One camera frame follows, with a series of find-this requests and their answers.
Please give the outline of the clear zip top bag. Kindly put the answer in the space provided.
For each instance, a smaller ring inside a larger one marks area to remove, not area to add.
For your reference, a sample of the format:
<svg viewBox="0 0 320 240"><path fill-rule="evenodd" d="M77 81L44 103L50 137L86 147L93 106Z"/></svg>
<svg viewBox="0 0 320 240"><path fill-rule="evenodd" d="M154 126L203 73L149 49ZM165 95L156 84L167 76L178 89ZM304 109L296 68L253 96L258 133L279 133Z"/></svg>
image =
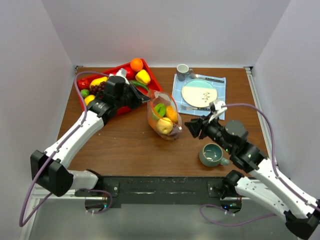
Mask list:
<svg viewBox="0 0 320 240"><path fill-rule="evenodd" d="M182 119L173 97L162 91L149 90L147 121L149 126L164 140L173 141L182 133Z"/></svg>

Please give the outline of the orange yellow mango toy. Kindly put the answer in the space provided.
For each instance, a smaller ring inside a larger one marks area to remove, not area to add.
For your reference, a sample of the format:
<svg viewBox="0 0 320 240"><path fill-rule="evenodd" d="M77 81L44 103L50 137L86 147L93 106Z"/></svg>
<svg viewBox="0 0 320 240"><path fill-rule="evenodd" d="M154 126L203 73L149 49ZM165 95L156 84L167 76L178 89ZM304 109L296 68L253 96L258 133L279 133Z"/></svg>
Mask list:
<svg viewBox="0 0 320 240"><path fill-rule="evenodd" d="M172 105L166 107L166 117L169 118L173 123L178 123L178 115Z"/></svg>

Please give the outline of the green ceramic mug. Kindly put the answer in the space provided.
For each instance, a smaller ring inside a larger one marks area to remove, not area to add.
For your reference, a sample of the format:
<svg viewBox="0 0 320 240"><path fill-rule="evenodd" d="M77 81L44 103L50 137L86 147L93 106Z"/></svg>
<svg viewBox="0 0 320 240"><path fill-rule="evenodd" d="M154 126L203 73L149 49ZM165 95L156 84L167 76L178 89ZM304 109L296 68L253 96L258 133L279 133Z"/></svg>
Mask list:
<svg viewBox="0 0 320 240"><path fill-rule="evenodd" d="M206 167L228 166L230 161L224 157L223 149L215 144L206 144L198 153L199 160Z"/></svg>

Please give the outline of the aluminium frame rail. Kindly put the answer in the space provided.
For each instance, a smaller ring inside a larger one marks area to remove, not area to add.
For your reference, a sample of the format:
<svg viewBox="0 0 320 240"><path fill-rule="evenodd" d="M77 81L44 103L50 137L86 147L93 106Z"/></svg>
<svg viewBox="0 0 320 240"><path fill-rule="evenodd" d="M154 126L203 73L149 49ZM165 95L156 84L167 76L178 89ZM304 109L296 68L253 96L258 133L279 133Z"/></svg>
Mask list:
<svg viewBox="0 0 320 240"><path fill-rule="evenodd" d="M72 172L68 177L54 177L52 180L42 179L35 182L36 191L52 194L53 197L64 198L74 197L81 189L91 189L93 187L91 177L84 172Z"/></svg>

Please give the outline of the blue cream plate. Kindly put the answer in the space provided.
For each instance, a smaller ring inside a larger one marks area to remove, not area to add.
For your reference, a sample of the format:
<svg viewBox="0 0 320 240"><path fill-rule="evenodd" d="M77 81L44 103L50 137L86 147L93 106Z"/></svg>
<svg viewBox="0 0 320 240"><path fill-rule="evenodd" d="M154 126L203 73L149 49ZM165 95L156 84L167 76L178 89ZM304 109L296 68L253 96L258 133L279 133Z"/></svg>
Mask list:
<svg viewBox="0 0 320 240"><path fill-rule="evenodd" d="M206 108L218 98L213 85L202 79L193 79L185 83L181 89L184 101L192 107Z"/></svg>

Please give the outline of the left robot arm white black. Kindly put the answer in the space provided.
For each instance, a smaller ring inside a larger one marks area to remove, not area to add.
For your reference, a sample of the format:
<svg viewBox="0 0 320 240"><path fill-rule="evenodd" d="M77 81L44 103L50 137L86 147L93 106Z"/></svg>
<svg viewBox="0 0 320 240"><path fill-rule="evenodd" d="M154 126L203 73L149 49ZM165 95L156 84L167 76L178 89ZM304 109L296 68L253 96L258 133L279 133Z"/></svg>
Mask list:
<svg viewBox="0 0 320 240"><path fill-rule="evenodd" d="M104 184L88 170L72 171L68 167L78 151L100 129L117 115L119 109L132 110L150 101L125 77L111 76L96 97L85 106L76 123L45 151L34 151L30 156L32 179L57 197L69 190L86 189L99 196Z"/></svg>

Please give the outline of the green bell pepper toy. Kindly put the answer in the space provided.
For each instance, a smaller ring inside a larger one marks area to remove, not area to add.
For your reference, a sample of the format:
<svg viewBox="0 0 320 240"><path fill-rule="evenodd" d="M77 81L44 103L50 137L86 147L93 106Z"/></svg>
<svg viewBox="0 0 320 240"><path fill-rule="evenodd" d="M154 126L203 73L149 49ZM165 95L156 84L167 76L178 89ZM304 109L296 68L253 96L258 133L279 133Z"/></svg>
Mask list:
<svg viewBox="0 0 320 240"><path fill-rule="evenodd" d="M166 115L166 108L167 106L164 103L158 103L153 109L152 109L152 117L154 119L161 119Z"/></svg>

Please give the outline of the metal spoon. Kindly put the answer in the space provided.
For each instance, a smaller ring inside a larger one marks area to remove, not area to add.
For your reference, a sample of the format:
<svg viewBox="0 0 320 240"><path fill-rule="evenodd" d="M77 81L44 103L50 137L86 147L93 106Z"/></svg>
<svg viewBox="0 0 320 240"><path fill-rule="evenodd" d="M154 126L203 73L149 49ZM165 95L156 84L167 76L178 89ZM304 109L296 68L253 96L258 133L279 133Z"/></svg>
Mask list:
<svg viewBox="0 0 320 240"><path fill-rule="evenodd" d="M215 79L215 78L211 78L211 77L203 77L200 76L199 74L195 74L195 73L191 73L190 76L193 79L201 79L201 80L206 80L206 81L211 81L211 82L216 82L216 83L224 83L224 80L221 79Z"/></svg>

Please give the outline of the yellow round fruit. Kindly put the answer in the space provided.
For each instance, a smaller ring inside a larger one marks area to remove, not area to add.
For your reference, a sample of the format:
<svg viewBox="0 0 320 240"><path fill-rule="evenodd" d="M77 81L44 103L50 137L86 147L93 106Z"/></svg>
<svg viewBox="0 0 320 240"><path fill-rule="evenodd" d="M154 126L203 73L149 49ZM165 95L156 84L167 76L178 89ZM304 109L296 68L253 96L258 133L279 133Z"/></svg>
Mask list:
<svg viewBox="0 0 320 240"><path fill-rule="evenodd" d="M96 97L96 96L93 95L93 94L90 94L90 95L88 95L87 97L85 97L85 98L84 98L85 105L88 106L89 103L95 99L95 97Z"/></svg>

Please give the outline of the orange tangerine toy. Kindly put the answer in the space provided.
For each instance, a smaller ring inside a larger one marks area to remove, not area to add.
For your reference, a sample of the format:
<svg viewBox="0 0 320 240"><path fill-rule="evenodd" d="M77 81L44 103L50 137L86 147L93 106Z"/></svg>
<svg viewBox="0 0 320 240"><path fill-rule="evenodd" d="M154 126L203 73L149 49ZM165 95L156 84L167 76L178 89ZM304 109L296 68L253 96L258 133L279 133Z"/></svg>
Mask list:
<svg viewBox="0 0 320 240"><path fill-rule="evenodd" d="M159 119L155 119L153 117L148 118L148 124L150 125L150 127L155 130L156 132L158 131L157 128L157 123L158 123Z"/></svg>

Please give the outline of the purple grapes bunch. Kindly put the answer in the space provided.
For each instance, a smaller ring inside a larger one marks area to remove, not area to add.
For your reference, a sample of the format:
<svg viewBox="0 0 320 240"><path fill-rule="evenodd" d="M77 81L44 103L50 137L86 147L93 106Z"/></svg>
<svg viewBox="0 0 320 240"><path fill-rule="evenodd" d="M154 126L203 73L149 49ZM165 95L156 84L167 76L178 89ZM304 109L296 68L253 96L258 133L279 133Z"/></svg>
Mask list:
<svg viewBox="0 0 320 240"><path fill-rule="evenodd" d="M91 85L89 88L90 94L96 96L99 92L101 92L105 89L105 84L106 84L106 82L102 81L97 85Z"/></svg>

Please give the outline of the yellow lemon toy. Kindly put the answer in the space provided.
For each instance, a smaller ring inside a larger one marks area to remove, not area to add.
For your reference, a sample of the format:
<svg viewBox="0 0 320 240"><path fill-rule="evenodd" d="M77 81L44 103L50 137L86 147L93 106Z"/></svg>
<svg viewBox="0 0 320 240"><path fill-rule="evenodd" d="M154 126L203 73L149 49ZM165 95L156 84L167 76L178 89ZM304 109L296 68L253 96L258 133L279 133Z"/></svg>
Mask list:
<svg viewBox="0 0 320 240"><path fill-rule="evenodd" d="M160 134L168 135L173 129L173 122L168 117L159 119L156 128Z"/></svg>

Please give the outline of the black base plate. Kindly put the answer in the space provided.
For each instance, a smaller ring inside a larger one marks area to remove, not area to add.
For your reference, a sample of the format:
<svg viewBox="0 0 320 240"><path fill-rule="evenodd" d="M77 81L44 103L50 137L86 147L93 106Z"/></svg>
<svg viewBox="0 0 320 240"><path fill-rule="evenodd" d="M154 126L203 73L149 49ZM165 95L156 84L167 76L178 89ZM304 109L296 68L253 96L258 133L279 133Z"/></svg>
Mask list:
<svg viewBox="0 0 320 240"><path fill-rule="evenodd" d="M77 190L76 197L85 197L87 209L110 204L152 205L221 205L239 210L244 196L227 191L223 177L187 176L102 176L94 192Z"/></svg>

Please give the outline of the dark red plum toy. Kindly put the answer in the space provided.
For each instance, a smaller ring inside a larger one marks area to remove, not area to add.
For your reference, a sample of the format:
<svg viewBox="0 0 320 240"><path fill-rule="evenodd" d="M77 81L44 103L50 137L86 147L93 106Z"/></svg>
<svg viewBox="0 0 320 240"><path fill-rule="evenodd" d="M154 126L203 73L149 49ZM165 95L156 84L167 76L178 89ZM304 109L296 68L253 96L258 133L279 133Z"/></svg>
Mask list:
<svg viewBox="0 0 320 240"><path fill-rule="evenodd" d="M178 124L174 124L170 132L170 136L178 136L183 131L182 127Z"/></svg>

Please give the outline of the yellow pepper toy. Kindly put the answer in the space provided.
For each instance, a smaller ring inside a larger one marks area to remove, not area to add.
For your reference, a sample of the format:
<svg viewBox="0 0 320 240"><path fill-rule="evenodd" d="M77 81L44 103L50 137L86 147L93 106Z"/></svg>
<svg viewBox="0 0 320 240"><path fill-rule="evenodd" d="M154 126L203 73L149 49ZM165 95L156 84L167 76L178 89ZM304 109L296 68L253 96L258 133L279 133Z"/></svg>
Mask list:
<svg viewBox="0 0 320 240"><path fill-rule="evenodd" d="M140 70L136 75L135 75L135 79L144 84L144 85L148 85L151 82L151 77L148 74L148 72L144 69Z"/></svg>

